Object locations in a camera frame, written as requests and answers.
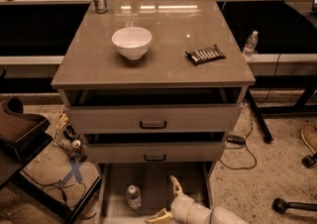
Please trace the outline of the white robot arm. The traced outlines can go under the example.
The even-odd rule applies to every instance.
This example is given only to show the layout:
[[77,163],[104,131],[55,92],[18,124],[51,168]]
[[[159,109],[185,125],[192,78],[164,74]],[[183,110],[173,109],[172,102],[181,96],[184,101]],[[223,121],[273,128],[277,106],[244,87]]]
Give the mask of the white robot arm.
[[171,176],[174,199],[170,210],[165,208],[147,218],[146,224],[249,224],[232,211],[218,206],[207,208],[183,193],[175,176]]

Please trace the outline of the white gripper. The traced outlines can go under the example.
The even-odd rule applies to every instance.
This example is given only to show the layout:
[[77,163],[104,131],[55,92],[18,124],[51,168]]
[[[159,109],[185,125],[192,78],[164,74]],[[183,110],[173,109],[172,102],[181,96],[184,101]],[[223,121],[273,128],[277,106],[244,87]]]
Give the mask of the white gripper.
[[165,208],[145,220],[146,224],[169,224],[173,220],[177,224],[210,224],[211,210],[191,197],[182,194],[182,187],[177,178],[171,175],[172,192],[175,196],[171,202],[171,212]]

